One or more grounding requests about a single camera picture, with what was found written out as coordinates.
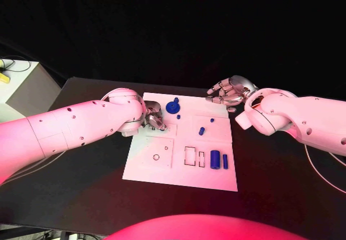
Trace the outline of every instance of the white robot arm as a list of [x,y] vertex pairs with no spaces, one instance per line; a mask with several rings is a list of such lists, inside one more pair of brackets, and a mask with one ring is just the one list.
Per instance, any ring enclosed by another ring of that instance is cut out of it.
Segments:
[[113,90],[103,100],[0,123],[0,184],[38,160],[96,142],[116,131],[125,137],[133,136],[146,124],[166,130],[161,104],[145,102],[127,88]]
[[315,96],[298,97],[292,92],[259,87],[243,76],[223,80],[208,91],[220,90],[207,100],[226,104],[230,112],[244,102],[244,112],[236,121],[270,136],[286,131],[296,140],[334,154],[346,156],[346,102]]

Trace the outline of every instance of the black table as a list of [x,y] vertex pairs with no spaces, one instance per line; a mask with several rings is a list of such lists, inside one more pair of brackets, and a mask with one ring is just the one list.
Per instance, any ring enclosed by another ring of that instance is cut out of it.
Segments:
[[[140,95],[207,96],[205,89],[74,77],[51,109],[102,99],[120,87]],[[346,194],[318,176],[305,146],[283,132],[269,137],[254,128],[244,131],[236,116],[238,192],[123,180],[132,137],[117,132],[0,187],[0,223],[109,235],[158,217],[214,214],[254,220],[311,239],[345,239]]]

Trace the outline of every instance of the white board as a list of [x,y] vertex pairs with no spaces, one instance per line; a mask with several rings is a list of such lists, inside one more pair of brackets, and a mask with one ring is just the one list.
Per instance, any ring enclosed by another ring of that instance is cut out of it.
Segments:
[[[181,111],[171,114],[166,105],[175,98],[179,98]],[[161,131],[149,125],[139,129],[132,140],[123,179],[237,192],[227,107],[192,96],[146,92],[143,99],[161,103],[168,130]],[[201,127],[205,127],[204,135],[200,135]],[[221,153],[220,169],[211,169],[213,150]],[[224,154],[228,169],[224,169]]]

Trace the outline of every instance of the small blue piece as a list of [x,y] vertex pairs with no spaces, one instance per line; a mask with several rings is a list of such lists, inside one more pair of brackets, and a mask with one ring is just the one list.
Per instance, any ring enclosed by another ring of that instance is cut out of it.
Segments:
[[221,169],[221,152],[218,150],[211,151],[211,169]]
[[223,155],[223,159],[224,159],[224,169],[230,169],[230,161],[228,161],[228,155],[227,154]]
[[181,111],[179,98],[175,98],[175,101],[171,101],[166,105],[166,111],[171,114],[176,114]]
[[200,133],[198,133],[198,134],[200,134],[201,136],[204,135],[205,130],[207,130],[207,129],[205,129],[204,127],[200,129]]

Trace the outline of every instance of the yellow object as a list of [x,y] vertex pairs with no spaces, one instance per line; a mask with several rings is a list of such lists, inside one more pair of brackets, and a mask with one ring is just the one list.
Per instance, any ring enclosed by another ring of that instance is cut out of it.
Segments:
[[3,73],[0,73],[0,81],[5,82],[6,84],[11,83],[11,78]]

